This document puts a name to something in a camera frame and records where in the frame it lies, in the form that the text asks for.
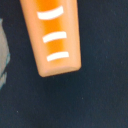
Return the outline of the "grey green gripper finger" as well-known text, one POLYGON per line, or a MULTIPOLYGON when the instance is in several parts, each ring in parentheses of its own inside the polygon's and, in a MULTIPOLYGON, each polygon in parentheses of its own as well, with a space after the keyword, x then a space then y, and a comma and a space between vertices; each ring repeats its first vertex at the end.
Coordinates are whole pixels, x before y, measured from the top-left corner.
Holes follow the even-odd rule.
POLYGON ((6 83, 7 72, 5 71, 10 61, 10 52, 7 38, 2 26, 3 20, 0 18, 0 89, 6 83))

